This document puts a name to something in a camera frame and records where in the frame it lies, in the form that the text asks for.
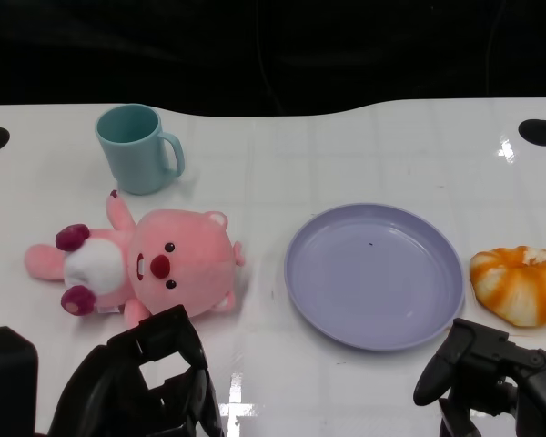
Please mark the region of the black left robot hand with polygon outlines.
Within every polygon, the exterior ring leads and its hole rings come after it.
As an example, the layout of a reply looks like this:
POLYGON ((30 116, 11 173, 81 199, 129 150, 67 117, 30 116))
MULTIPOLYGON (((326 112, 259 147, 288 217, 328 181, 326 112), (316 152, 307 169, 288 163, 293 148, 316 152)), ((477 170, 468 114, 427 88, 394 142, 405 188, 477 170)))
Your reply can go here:
POLYGON ((164 310, 95 347, 65 386, 51 436, 209 436, 224 433, 207 358, 185 308, 164 310), (185 372, 156 388, 143 364, 178 353, 185 372))

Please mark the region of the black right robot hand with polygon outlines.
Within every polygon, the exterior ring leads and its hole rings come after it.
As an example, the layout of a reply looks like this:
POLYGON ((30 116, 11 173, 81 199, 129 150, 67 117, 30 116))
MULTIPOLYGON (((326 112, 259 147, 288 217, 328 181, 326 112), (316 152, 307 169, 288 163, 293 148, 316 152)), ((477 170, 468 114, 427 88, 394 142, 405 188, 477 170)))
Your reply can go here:
POLYGON ((479 436, 472 410, 510 414, 518 436, 546 436, 546 351, 520 347, 507 332, 456 319, 420 375, 413 401, 439 404, 441 436, 479 436))

